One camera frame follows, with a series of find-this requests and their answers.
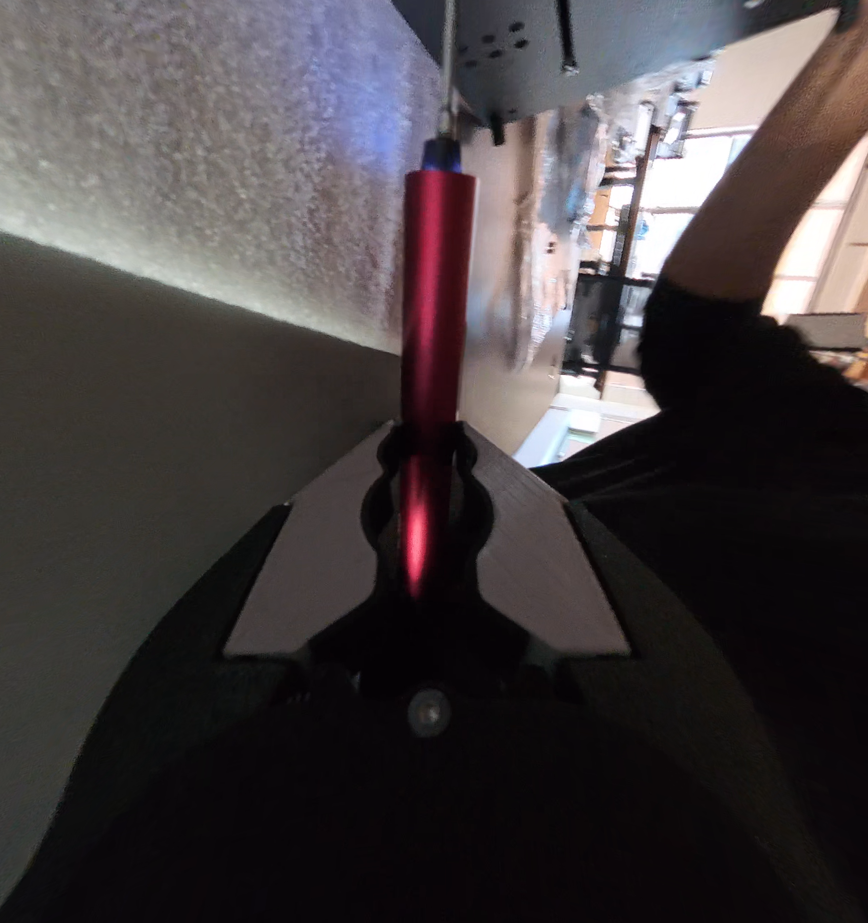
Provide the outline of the dark grey desk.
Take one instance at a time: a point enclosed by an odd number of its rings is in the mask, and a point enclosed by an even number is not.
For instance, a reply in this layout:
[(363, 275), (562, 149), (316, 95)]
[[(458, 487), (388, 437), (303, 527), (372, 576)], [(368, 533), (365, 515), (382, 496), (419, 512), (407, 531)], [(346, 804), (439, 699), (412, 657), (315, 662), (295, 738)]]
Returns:
[(153, 627), (394, 417), (399, 376), (395, 353), (0, 230), (0, 907)]

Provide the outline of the person in black shirt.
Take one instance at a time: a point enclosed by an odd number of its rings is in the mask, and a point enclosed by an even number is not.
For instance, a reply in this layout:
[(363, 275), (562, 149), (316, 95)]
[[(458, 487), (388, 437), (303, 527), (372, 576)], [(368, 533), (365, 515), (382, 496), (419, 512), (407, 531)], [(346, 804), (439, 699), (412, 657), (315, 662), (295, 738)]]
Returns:
[(868, 920), (868, 392), (760, 311), (661, 278), (659, 412), (535, 472), (715, 637)]

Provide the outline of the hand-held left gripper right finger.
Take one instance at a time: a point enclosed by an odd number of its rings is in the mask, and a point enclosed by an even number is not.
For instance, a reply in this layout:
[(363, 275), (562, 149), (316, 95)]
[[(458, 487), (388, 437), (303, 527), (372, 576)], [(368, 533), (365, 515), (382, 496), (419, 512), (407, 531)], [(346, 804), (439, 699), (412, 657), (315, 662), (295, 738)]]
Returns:
[(629, 656), (562, 496), (474, 427), (461, 426), (474, 453), (474, 485), (488, 504), (486, 537), (474, 559), (484, 602), (559, 654)]

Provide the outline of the black metal plate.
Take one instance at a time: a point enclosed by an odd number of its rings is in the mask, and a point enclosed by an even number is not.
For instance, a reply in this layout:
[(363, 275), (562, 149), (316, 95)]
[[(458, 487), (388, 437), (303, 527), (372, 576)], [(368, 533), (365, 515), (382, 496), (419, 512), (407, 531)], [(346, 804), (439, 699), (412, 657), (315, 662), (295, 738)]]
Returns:
[(847, 1), (461, 1), (454, 79), (474, 117), (496, 130), (827, 10)]

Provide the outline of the person's right forearm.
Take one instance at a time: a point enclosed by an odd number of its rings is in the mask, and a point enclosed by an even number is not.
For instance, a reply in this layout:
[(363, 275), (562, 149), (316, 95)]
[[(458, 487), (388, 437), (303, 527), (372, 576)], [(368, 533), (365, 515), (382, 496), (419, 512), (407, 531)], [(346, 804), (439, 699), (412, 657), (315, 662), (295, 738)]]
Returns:
[(649, 308), (762, 306), (797, 226), (867, 134), (868, 2), (858, 2), (690, 222)]

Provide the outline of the black metal shelf rack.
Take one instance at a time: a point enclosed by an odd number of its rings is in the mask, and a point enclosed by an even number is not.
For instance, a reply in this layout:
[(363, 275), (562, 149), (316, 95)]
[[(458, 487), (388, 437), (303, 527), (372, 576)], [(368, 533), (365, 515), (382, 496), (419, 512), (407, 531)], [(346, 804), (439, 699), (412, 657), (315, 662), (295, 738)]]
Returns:
[(654, 285), (634, 278), (629, 269), (637, 241), (648, 169), (655, 160), (661, 129), (657, 110), (642, 104), (649, 116), (643, 151), (635, 158), (626, 216), (616, 229), (612, 261), (605, 273), (582, 273), (576, 284), (569, 332), (560, 368), (563, 375), (587, 375), (600, 384), (608, 373), (637, 374), (639, 340), (645, 305)]

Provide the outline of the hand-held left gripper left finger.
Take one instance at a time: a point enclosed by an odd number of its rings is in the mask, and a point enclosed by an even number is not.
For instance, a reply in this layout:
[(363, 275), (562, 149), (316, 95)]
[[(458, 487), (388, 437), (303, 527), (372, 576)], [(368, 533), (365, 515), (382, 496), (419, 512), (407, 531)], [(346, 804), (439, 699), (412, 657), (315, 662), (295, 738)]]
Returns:
[(378, 556), (362, 524), (383, 475), (388, 421), (298, 491), (223, 648), (226, 658), (289, 658), (370, 599)]

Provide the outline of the red electric screwdriver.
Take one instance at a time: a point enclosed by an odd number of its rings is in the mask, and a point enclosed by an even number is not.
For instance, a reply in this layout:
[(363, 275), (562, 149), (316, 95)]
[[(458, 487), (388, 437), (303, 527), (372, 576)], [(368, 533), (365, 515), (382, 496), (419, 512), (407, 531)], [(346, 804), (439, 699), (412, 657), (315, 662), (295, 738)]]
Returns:
[(458, 2), (445, 2), (437, 130), (405, 177), (399, 556), (417, 603), (437, 593), (447, 556), (477, 189), (458, 137), (458, 24)]

